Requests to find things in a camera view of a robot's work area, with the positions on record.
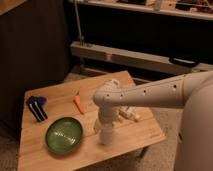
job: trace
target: carrot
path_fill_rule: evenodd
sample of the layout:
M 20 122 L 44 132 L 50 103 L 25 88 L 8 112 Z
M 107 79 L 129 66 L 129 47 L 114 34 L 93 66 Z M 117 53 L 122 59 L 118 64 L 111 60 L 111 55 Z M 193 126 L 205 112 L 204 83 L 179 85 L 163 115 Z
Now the carrot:
M 79 95 L 79 91 L 77 92 L 77 94 L 75 95 L 75 98 L 74 98 L 74 102 L 78 108 L 78 110 L 80 111 L 81 114 L 84 114 L 84 108 L 83 108 L 83 104 L 81 102 L 81 98 L 80 98 L 80 95 Z

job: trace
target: blue object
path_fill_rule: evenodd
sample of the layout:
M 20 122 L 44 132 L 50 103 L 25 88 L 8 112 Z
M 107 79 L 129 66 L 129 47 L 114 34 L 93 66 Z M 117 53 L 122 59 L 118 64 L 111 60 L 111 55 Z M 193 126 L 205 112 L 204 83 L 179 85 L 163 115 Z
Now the blue object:
M 42 106 L 46 103 L 46 101 L 47 99 L 42 96 L 38 97 L 30 96 L 26 101 L 29 110 L 32 112 L 32 114 L 34 115 L 34 117 L 38 122 L 48 119 L 47 114 L 42 108 Z

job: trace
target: shelf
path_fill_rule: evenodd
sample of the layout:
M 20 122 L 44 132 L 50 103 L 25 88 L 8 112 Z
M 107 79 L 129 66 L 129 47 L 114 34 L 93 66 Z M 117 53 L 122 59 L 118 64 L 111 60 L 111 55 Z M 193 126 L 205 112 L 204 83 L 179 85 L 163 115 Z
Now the shelf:
M 207 7 L 202 5 L 195 5 L 190 10 L 179 10 L 176 9 L 176 0 L 147 0 L 144 5 L 132 4 L 132 3 L 121 3 L 116 0 L 77 0 L 78 4 L 93 5 L 100 7 L 116 8 L 138 12 L 148 12 L 156 14 L 164 14 L 170 16 L 187 17 L 203 20 L 213 20 L 213 7 L 211 12 L 202 12 L 197 10 L 196 7 Z

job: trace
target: wooden table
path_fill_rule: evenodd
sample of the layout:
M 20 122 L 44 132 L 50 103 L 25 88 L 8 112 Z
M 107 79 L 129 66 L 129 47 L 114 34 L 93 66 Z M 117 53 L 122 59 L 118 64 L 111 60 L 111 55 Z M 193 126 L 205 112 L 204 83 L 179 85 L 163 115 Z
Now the wooden table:
M 93 103 L 92 96 L 95 90 L 109 78 L 118 79 L 124 87 L 134 86 L 131 76 L 128 72 L 123 71 L 26 92 L 25 100 L 31 95 L 47 98 L 44 109 L 49 118 L 38 123 L 27 106 L 24 106 L 18 161 L 19 171 L 75 170 L 165 139 L 165 135 L 150 109 L 138 107 L 136 111 L 141 114 L 139 122 L 130 120 L 123 120 L 122 123 L 116 122 L 113 143 L 108 146 L 100 144 L 99 135 L 95 134 L 93 130 L 98 107 Z M 84 104 L 86 111 L 84 115 L 79 113 L 73 103 L 77 91 L 80 92 Z M 74 117 L 81 122 L 84 130 L 83 140 L 74 153 L 56 156 L 46 148 L 44 137 L 48 127 L 55 120 L 65 116 Z

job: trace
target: dark wall panel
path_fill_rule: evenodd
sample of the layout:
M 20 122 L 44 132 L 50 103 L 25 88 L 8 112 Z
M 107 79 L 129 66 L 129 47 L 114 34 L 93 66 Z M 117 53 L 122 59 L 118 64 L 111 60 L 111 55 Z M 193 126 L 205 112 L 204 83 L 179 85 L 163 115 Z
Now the dark wall panel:
M 70 69 L 62 0 L 29 0 L 0 16 L 0 120 L 20 132 L 24 92 L 57 84 Z

